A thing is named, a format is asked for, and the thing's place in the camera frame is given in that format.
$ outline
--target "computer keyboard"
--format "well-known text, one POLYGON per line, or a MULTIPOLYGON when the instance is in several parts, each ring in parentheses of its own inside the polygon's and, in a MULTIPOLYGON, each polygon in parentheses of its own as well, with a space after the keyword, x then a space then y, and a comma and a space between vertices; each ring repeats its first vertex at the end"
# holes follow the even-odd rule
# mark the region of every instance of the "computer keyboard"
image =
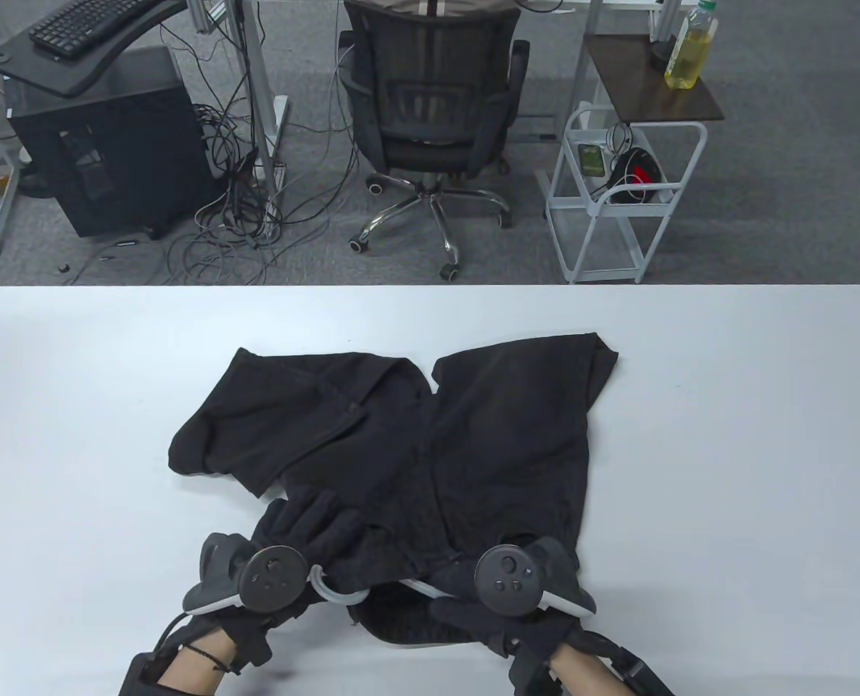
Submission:
POLYGON ((35 24, 30 40, 58 56, 72 59, 162 0, 74 0, 35 24))

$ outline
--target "mesh chair back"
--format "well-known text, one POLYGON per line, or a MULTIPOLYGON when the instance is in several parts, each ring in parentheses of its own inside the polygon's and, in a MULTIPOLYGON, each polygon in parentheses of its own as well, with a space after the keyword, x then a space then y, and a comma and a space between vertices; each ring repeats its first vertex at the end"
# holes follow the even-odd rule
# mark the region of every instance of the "mesh chair back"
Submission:
POLYGON ((486 101, 507 88, 519 9, 422 17, 347 1, 354 77, 373 89, 383 136, 470 141, 486 101))

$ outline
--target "plastic bottle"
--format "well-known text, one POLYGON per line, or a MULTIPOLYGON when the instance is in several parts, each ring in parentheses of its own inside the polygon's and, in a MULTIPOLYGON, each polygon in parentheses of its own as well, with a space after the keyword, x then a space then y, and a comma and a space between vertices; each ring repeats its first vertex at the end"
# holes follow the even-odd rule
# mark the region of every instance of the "plastic bottle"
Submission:
POLYGON ((700 0, 698 9, 685 18, 665 72, 672 89, 691 89, 698 82, 717 32, 716 7, 716 0, 700 0))

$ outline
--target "computer tower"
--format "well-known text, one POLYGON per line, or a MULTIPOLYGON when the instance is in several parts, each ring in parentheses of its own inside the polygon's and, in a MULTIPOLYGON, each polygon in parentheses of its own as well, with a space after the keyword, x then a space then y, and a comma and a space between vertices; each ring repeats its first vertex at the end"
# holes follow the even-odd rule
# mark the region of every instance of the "computer tower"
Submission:
POLYGON ((82 96, 5 80, 7 116, 79 236, 158 238, 222 192, 165 46, 128 50, 82 96))

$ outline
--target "hand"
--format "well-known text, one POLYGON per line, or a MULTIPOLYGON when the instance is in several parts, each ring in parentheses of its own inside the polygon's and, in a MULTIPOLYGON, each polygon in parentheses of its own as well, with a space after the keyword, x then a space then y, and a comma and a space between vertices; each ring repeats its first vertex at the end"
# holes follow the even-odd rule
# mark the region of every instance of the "hand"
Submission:
POLYGON ((287 546, 310 566, 325 569, 363 535, 363 517, 344 507, 334 491, 300 487, 290 500, 274 500, 253 531, 262 547, 287 546))
MULTIPOLYGON (((260 548, 289 546, 299 551, 313 566, 328 566, 347 551, 363 534, 365 524, 356 510, 344 507, 333 491, 299 488, 290 500, 270 503, 253 533, 252 541, 260 548)), ((237 646, 235 669, 247 663, 260 666, 272 652, 265 634, 289 619, 301 616, 311 604, 323 601, 308 584, 297 600, 278 612, 261 614, 242 607, 227 607, 196 616, 174 633, 166 645, 179 646, 214 630, 223 629, 237 646)))
POLYGON ((472 635, 487 647, 493 647, 498 637, 519 642, 544 663, 553 659, 566 637, 580 626, 579 619, 556 609, 536 610, 530 616, 511 618, 499 616, 480 602, 441 597, 430 602, 430 616, 441 624, 455 626, 472 635))

